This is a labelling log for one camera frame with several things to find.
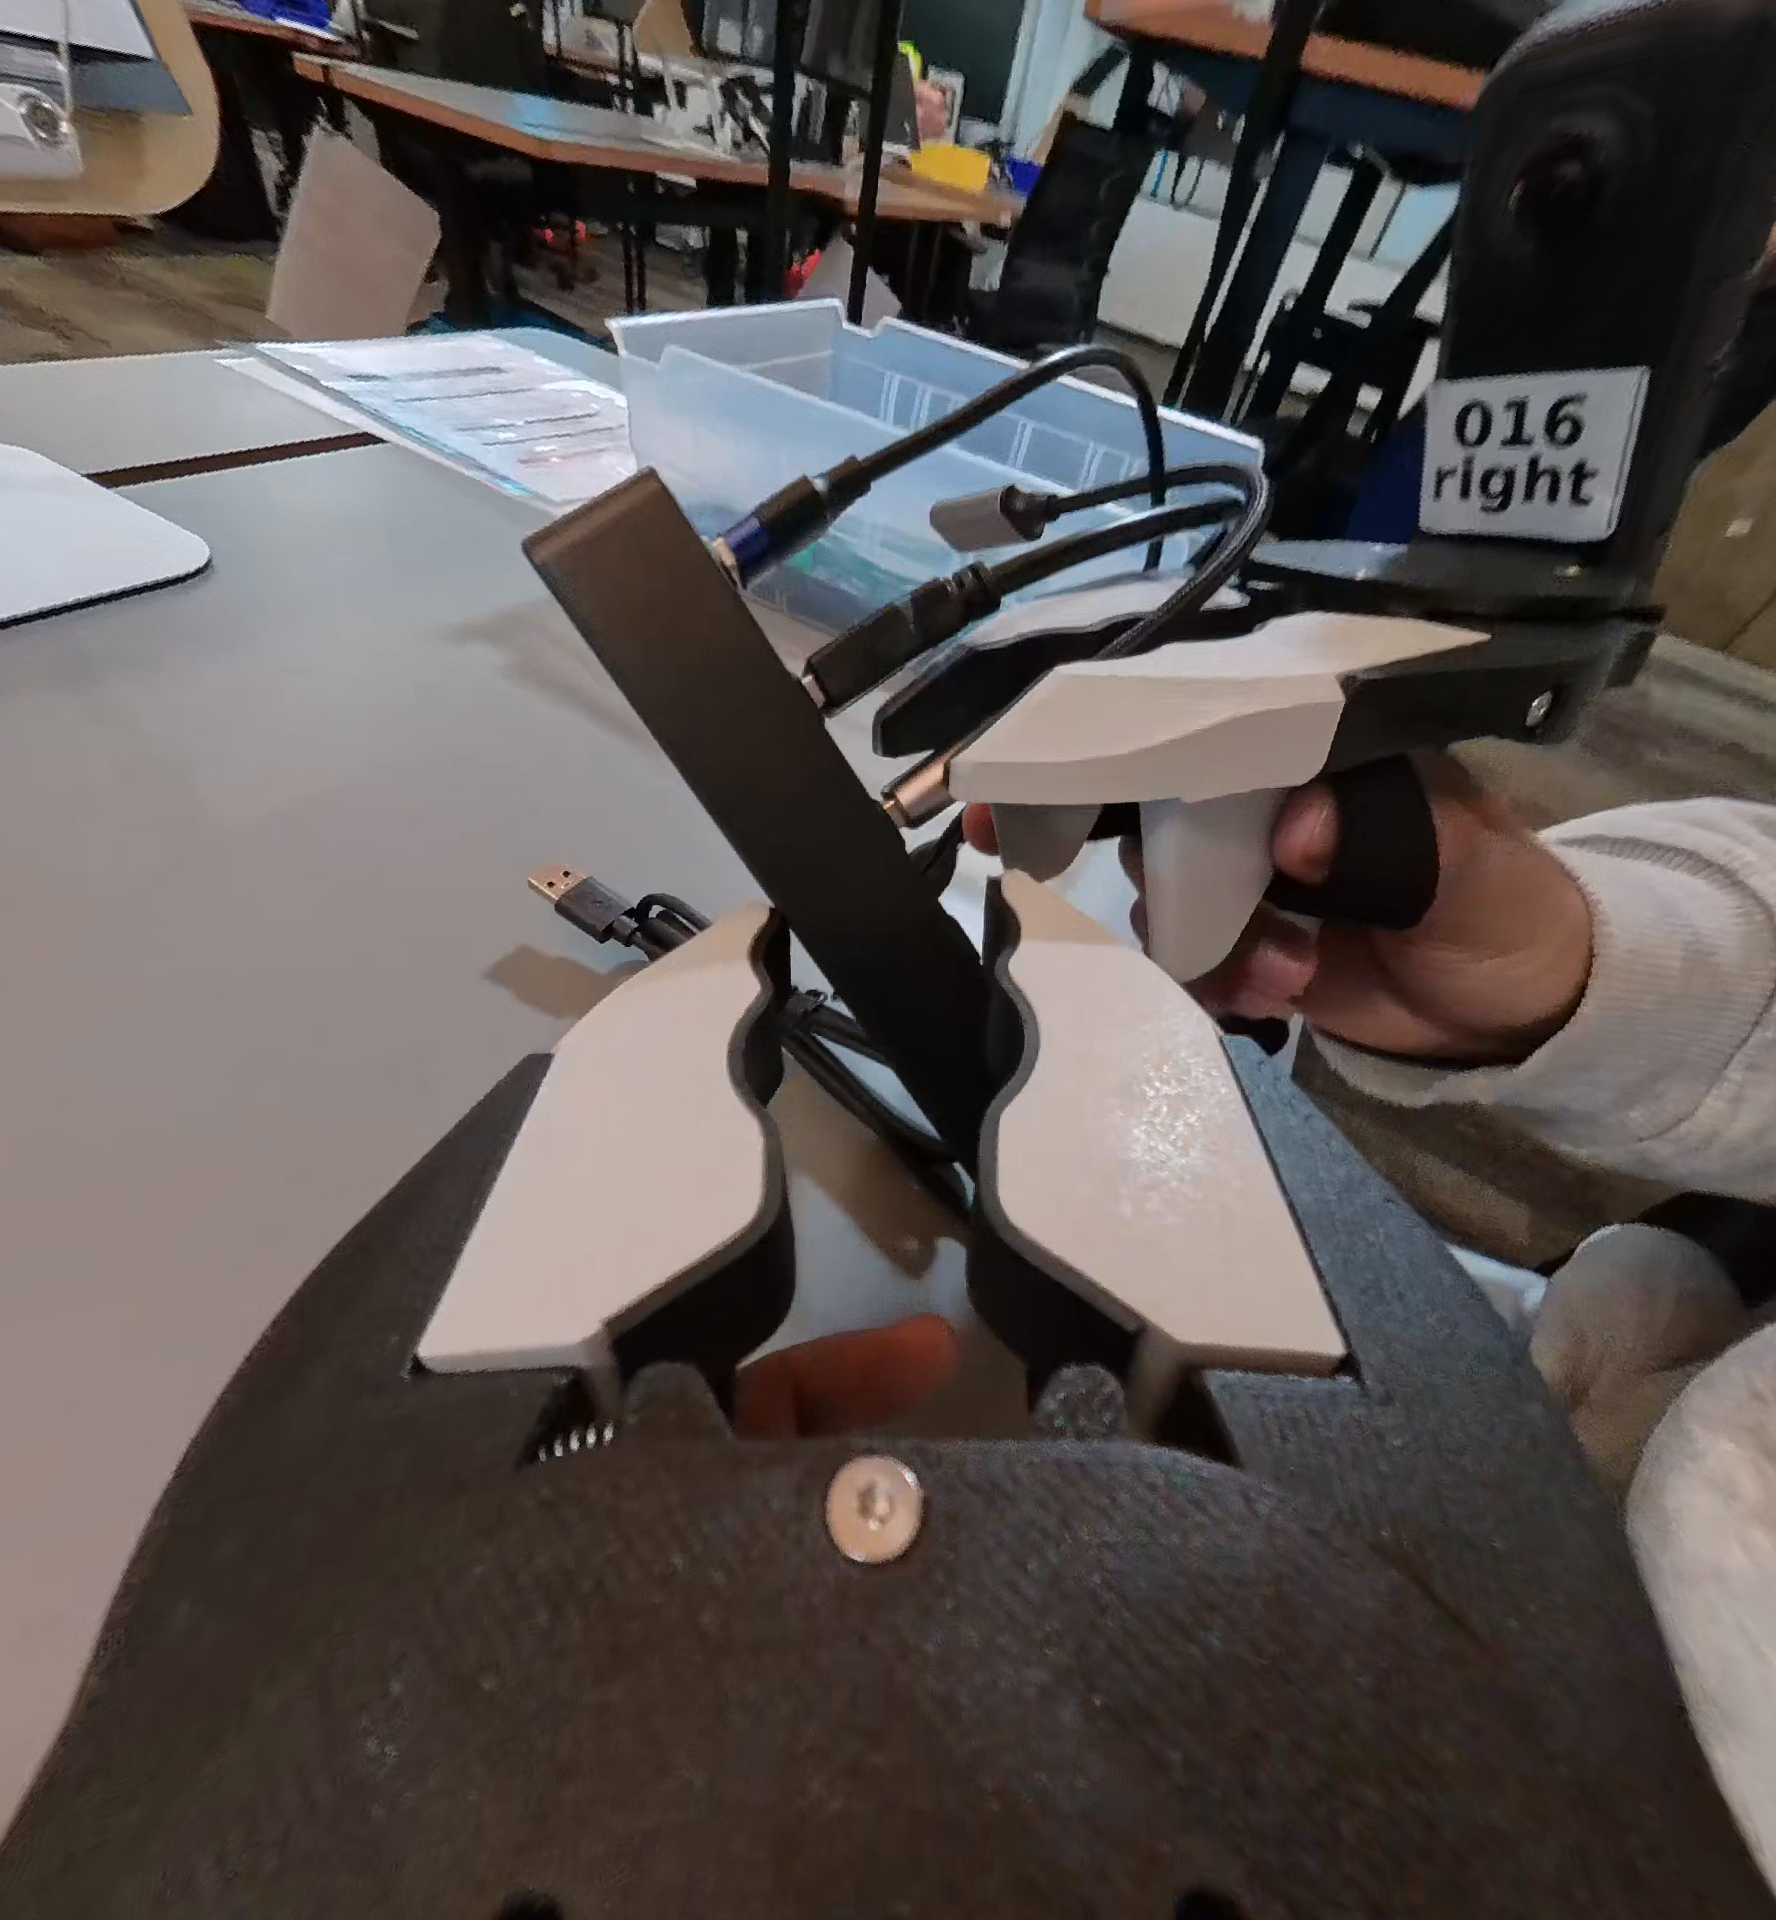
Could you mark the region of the laminated paper sheet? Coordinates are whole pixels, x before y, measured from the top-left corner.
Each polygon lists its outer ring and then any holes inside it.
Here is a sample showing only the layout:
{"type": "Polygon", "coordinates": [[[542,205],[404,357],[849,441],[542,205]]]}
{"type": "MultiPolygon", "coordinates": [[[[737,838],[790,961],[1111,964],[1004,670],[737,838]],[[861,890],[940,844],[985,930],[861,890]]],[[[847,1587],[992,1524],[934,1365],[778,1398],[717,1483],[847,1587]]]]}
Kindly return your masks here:
{"type": "Polygon", "coordinates": [[[236,369],[550,510],[585,506],[637,471],[615,386],[486,332],[262,343],[236,369]]]}

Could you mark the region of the person's right hand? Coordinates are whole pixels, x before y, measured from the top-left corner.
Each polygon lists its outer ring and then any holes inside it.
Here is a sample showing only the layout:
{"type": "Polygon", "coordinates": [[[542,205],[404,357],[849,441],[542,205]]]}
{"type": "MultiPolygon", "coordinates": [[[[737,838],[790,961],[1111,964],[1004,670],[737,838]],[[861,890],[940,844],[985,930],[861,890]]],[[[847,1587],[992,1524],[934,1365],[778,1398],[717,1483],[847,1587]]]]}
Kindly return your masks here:
{"type": "Polygon", "coordinates": [[[1593,964],[1590,902],[1564,864],[1449,756],[1421,762],[1439,881],[1412,930],[1260,904],[1188,982],[1215,1016],[1287,1019],[1372,1055],[1513,1064],[1575,1012],[1593,964]]]}

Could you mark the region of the person's right forearm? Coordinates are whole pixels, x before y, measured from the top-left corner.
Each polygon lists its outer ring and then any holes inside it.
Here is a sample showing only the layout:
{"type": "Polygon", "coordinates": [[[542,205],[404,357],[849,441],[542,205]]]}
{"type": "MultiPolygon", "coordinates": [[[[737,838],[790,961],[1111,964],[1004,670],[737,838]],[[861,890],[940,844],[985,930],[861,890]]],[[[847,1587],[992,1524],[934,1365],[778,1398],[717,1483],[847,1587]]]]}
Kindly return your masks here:
{"type": "Polygon", "coordinates": [[[1485,1105],[1621,1177],[1776,1205],[1776,805],[1640,805],[1535,838],[1593,924],[1588,988],[1544,1044],[1467,1069],[1315,1047],[1387,1104],[1485,1105]]]}

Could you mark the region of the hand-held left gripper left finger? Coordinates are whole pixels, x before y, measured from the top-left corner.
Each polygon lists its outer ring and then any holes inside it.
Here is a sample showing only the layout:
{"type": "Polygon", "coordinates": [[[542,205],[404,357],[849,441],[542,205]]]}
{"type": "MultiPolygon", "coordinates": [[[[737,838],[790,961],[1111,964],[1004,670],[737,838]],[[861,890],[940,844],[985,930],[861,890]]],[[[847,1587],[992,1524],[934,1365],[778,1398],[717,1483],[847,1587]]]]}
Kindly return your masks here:
{"type": "Polygon", "coordinates": [[[780,916],[732,910],[550,1051],[415,1349],[433,1375],[729,1375],[793,1297],[780,916]]]}

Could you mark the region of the black USB hub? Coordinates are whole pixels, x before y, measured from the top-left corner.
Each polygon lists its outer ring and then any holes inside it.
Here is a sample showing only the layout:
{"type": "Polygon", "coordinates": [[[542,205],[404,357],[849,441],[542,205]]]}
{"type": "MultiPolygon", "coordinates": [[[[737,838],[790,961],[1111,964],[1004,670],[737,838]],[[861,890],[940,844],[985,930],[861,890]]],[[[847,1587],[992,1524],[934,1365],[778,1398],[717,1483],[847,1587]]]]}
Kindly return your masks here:
{"type": "Polygon", "coordinates": [[[634,473],[527,534],[524,554],[757,897],[974,1180],[995,1102],[980,951],[664,483],[634,473]]]}

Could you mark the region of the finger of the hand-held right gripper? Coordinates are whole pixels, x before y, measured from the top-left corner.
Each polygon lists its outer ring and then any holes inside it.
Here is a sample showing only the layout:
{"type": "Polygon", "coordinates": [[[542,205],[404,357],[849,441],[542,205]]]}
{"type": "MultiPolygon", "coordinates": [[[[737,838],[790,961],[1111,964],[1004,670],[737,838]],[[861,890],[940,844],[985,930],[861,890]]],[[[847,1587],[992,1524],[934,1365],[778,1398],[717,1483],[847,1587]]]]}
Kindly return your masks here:
{"type": "Polygon", "coordinates": [[[1324,765],[1363,673],[1485,644],[1489,632],[1298,612],[1246,636],[1056,666],[950,760],[970,805],[1207,803],[1299,786],[1324,765]]]}
{"type": "Polygon", "coordinates": [[[954,746],[1054,666],[1097,657],[1180,586],[1180,578],[1103,578],[1013,599],[968,622],[915,655],[910,675],[875,706],[875,756],[927,756],[954,746]]]}

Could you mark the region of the black office chair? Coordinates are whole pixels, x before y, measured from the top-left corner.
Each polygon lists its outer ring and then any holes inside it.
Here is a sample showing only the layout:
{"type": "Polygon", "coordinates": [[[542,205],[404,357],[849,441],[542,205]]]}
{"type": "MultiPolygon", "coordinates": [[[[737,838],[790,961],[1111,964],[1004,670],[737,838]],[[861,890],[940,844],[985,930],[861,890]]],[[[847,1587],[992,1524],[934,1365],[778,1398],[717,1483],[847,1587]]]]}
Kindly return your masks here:
{"type": "Polygon", "coordinates": [[[1093,340],[1109,262],[1138,203],[1154,143],[1063,114],[1006,238],[991,293],[970,293],[971,341],[1043,357],[1093,340]]]}

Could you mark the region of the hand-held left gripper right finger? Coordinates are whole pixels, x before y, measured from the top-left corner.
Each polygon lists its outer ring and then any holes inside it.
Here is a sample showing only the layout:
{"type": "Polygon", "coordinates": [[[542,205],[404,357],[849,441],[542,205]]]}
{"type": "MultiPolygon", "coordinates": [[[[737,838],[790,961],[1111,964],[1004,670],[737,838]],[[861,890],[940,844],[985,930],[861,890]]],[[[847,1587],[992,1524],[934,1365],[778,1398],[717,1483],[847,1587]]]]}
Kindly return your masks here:
{"type": "Polygon", "coordinates": [[[1032,1390],[1097,1367],[1154,1435],[1199,1373],[1339,1378],[1345,1333],[1207,1012],[1041,881],[992,881],[986,909],[974,1309],[1032,1390]]]}

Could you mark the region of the person's left hand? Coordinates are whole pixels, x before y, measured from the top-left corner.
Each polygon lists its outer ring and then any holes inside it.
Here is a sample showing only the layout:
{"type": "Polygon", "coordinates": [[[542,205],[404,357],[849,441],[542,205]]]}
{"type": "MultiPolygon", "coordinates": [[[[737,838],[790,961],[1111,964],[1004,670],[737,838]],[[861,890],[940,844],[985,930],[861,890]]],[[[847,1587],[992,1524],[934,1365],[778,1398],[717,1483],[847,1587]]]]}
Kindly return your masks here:
{"type": "Polygon", "coordinates": [[[747,1441],[875,1431],[954,1379],[960,1337],[937,1314],[828,1335],[751,1362],[734,1381],[732,1426],[747,1441]]]}

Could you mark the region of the grey desk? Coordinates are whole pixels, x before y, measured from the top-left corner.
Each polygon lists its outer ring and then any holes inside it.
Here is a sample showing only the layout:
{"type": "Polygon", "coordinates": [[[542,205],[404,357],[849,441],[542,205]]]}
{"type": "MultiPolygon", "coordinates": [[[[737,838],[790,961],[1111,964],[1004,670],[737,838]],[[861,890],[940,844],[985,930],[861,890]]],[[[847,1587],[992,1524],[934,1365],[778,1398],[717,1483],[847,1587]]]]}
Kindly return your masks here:
{"type": "Polygon", "coordinates": [[[202,576],[0,632],[0,1836],[206,1412],[301,1281],[607,988],[527,890],[758,897],[521,551],[394,445],[197,471],[200,357],[0,367],[202,576]]]}

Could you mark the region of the clear plastic bin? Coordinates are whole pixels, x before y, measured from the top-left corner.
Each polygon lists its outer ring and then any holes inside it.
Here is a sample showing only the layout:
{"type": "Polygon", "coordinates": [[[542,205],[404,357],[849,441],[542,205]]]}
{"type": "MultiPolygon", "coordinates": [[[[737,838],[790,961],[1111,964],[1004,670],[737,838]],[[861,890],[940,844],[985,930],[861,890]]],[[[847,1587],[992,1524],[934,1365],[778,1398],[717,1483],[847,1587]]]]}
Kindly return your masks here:
{"type": "MultiPolygon", "coordinates": [[[[615,318],[610,332],[637,462],[661,473],[703,539],[785,483],[875,453],[1019,371],[1004,354],[896,319],[856,328],[839,300],[615,318]]],[[[755,598],[833,636],[970,562],[933,533],[933,503],[1008,486],[1088,493],[1145,466],[1135,400],[1085,369],[878,486],[757,581],[755,598]]]]}

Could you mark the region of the leaning cardboard sheet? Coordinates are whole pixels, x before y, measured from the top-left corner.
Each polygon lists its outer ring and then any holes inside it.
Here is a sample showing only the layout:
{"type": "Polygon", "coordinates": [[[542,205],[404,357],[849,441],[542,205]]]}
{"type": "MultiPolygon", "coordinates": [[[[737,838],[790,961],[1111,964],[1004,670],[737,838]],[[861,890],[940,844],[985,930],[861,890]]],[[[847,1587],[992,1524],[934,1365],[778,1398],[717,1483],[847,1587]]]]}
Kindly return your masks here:
{"type": "Polygon", "coordinates": [[[353,139],[318,127],[286,208],[266,319],[294,341],[401,338],[439,245],[433,205],[353,139]]]}

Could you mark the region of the white document stand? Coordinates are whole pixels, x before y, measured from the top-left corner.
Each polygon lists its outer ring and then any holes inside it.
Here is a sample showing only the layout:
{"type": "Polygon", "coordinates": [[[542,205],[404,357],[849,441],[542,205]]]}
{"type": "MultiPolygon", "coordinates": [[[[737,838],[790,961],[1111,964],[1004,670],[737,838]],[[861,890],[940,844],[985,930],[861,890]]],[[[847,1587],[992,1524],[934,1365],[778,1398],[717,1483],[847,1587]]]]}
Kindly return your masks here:
{"type": "MultiPolygon", "coordinates": [[[[55,93],[31,69],[0,64],[0,212],[92,217],[66,211],[82,176],[67,96],[66,61],[55,93]]],[[[0,628],[178,583],[208,559],[200,539],[160,516],[34,451],[0,445],[0,628]]]]}

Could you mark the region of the wooden background table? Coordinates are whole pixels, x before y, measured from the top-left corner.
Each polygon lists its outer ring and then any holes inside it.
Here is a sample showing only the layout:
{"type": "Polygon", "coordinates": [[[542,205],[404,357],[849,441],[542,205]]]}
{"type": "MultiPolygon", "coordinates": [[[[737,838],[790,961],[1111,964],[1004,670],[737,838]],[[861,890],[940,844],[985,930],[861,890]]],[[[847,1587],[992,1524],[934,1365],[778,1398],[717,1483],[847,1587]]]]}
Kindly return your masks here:
{"type": "Polygon", "coordinates": [[[439,179],[444,315],[458,328],[488,324],[486,200],[462,180],[468,158],[492,151],[553,173],[622,180],[598,189],[596,219],[623,227],[760,227],[764,265],[782,272],[782,244],[801,206],[844,219],[856,254],[874,252],[879,221],[910,227],[1010,227],[1023,199],[989,186],[966,193],[905,168],[856,173],[839,163],[790,166],[780,189],[772,168],[721,153],[705,142],[666,135],[655,121],[610,108],[585,108],[529,93],[404,76],[387,68],[293,56],[296,77],[333,104],[366,110],[376,131],[394,131],[432,153],[439,179]]]}
{"type": "MultiPolygon", "coordinates": [[[[1085,17],[1172,71],[1191,56],[1257,64],[1270,37],[1269,22],[1221,3],[1086,3],[1085,17]]],[[[1351,83],[1435,108],[1468,108],[1484,86],[1484,71],[1475,68],[1319,31],[1301,54],[1301,69],[1325,83],[1351,83]]]]}

